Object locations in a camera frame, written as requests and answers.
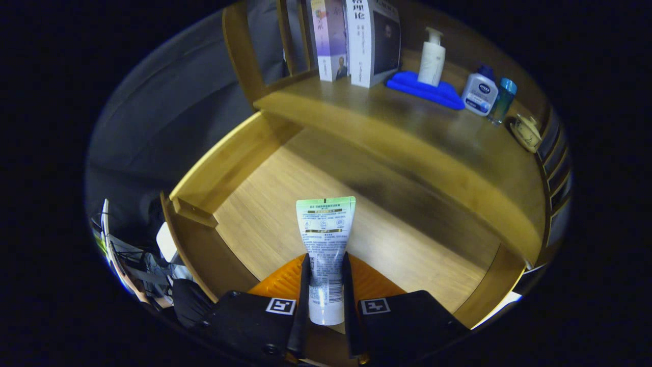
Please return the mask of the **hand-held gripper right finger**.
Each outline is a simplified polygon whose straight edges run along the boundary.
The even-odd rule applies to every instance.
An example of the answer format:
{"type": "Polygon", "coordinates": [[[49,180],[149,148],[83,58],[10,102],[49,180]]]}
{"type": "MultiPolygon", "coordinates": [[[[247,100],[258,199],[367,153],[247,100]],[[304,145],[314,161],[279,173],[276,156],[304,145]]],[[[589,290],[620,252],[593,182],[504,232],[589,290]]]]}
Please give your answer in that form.
{"type": "Polygon", "coordinates": [[[407,292],[356,256],[342,265],[344,326],[360,365],[425,365],[470,330],[428,291],[407,292]]]}

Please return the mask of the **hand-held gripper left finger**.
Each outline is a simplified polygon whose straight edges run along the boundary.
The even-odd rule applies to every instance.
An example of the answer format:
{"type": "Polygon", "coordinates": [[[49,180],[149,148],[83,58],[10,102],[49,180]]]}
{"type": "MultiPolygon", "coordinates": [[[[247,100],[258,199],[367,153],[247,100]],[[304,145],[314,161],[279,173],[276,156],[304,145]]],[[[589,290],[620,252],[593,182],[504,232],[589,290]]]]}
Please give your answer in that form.
{"type": "Polygon", "coordinates": [[[305,357],[311,279],[307,255],[259,284],[228,291],[193,327],[200,340],[244,365],[297,365],[305,357]]]}

